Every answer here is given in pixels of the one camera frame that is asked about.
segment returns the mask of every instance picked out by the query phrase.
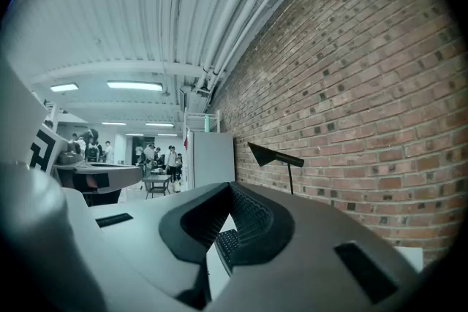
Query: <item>black desk lamp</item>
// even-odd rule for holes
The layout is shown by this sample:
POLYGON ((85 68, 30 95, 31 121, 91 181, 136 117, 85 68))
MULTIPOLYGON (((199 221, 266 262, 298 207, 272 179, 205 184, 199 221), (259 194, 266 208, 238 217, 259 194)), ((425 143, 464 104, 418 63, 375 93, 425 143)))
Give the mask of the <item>black desk lamp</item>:
POLYGON ((293 191, 293 177, 291 177, 291 164, 295 167, 300 167, 304 165, 304 160, 299 159, 298 157, 287 155, 286 153, 281 153, 278 151, 269 150, 268 148, 261 147, 259 145, 254 145, 253 143, 248 142, 252 153, 255 156, 257 163, 263 167, 263 165, 270 164, 273 160, 283 161, 287 164, 287 171, 290 174, 290 186, 291 194, 294 195, 293 191))

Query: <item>floor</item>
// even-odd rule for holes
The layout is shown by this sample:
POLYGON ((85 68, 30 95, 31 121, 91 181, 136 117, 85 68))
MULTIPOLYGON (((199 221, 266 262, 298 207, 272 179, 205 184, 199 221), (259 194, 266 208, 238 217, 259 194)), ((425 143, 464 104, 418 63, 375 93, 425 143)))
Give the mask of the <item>floor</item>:
MULTIPOLYGON (((181 178, 181 191, 186 191, 186 183, 183 181, 183 178, 181 178)), ((174 194, 173 191, 173 184, 169 183, 169 190, 171 194, 174 194)), ((153 199, 156 199, 158 197, 163 197, 164 194, 153 194, 153 199)), ((134 202, 135 200, 145 200, 146 198, 146 190, 145 186, 143 185, 143 182, 136 183, 135 185, 131 185, 126 187, 125 189, 122 189, 120 193, 120 197, 118 198, 119 203, 125 203, 125 202, 134 202)))

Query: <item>black rectangular slot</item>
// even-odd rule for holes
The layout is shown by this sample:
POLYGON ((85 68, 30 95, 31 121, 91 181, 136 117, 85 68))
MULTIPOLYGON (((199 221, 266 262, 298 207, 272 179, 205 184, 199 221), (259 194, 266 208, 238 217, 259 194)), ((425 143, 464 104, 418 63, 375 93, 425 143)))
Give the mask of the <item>black rectangular slot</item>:
POLYGON ((97 218, 96 222, 98 227, 109 227, 110 225, 119 224, 121 222, 131 220, 132 218, 133 217, 128 213, 121 213, 120 215, 97 218))
POLYGON ((377 304, 398 289, 355 243, 343 243, 335 247, 335 252, 372 303, 377 304))

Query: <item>black pants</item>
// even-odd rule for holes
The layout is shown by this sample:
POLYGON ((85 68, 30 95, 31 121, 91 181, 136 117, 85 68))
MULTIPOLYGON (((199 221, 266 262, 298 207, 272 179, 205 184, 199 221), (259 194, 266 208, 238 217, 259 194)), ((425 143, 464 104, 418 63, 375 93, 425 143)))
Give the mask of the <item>black pants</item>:
POLYGON ((176 167, 167 167, 167 173, 168 173, 168 175, 170 175, 170 182, 175 182, 176 181, 177 168, 176 167))

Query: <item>refrigerator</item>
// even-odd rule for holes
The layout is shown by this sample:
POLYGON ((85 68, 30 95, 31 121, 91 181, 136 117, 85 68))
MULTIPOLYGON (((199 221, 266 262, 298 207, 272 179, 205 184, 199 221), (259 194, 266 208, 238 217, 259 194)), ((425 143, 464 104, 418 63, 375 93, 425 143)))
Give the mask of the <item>refrigerator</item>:
POLYGON ((188 132, 186 157, 188 189, 235 179, 230 133, 188 132))

